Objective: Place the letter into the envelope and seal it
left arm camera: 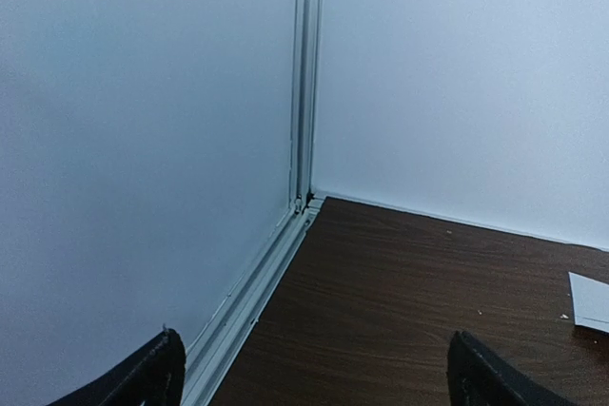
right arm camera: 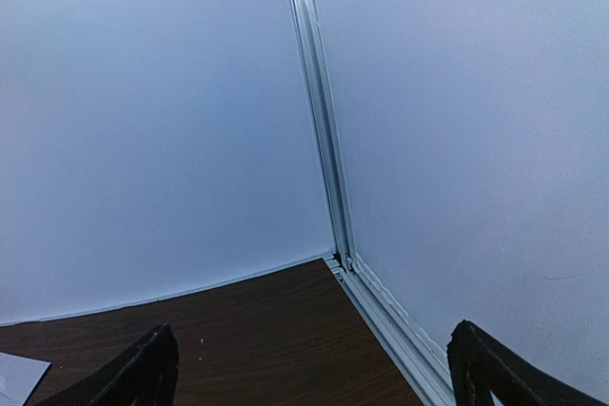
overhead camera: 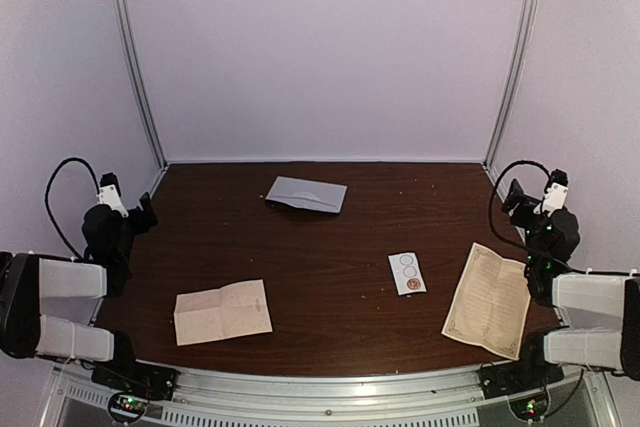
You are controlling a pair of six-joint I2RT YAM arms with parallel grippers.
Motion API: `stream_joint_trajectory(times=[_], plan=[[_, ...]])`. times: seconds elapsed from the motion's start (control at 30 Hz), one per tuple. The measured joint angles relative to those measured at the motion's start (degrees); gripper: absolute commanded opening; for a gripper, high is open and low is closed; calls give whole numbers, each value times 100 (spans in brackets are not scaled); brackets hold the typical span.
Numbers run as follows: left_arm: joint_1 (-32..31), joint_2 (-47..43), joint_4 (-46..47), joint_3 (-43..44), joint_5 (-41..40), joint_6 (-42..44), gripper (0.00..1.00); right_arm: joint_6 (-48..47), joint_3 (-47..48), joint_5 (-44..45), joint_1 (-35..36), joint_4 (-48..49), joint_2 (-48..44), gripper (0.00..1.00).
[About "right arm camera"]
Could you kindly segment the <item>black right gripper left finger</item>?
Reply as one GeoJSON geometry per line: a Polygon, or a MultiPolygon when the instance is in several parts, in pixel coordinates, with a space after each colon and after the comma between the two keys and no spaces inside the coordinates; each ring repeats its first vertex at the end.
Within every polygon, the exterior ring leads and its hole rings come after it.
{"type": "Polygon", "coordinates": [[[160,324],[93,374],[42,405],[172,405],[179,376],[178,342],[160,324]]]}

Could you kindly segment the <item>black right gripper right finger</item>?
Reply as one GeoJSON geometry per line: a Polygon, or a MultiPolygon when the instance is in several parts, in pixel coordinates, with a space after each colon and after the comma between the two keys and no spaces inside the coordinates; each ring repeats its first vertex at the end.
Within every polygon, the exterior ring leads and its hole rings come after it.
{"type": "Polygon", "coordinates": [[[453,330],[447,359],[458,405],[600,405],[545,374],[469,320],[453,330]]]}

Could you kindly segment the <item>beige ornate letter sheet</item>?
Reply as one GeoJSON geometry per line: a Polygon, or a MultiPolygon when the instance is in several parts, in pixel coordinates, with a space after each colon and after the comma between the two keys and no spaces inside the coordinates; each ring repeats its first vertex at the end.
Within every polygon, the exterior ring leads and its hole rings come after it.
{"type": "Polygon", "coordinates": [[[2,353],[0,356],[1,406],[23,406],[49,369],[48,361],[2,353]]]}

